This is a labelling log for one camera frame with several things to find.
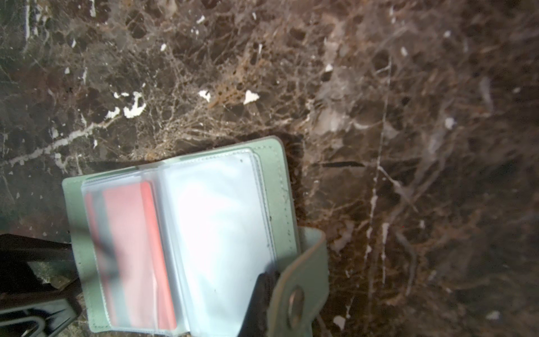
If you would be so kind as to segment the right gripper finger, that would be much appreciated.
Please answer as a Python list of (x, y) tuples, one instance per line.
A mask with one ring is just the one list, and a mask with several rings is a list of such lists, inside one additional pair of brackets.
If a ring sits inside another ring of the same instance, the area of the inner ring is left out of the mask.
[(278, 279), (277, 271), (258, 275), (238, 337), (268, 335), (268, 309)]

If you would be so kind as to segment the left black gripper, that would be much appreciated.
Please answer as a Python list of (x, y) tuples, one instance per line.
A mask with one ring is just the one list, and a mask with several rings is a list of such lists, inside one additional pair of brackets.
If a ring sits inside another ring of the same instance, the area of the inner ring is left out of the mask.
[(2, 336), (58, 336), (81, 314), (78, 277), (56, 289), (29, 265), (51, 261), (73, 263), (71, 244), (1, 235)]

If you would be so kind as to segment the red credit card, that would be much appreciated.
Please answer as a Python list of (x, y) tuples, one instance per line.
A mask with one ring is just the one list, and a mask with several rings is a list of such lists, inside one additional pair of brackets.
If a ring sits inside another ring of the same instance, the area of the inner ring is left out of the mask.
[(151, 183), (87, 190), (84, 201), (110, 325), (173, 331), (177, 319)]

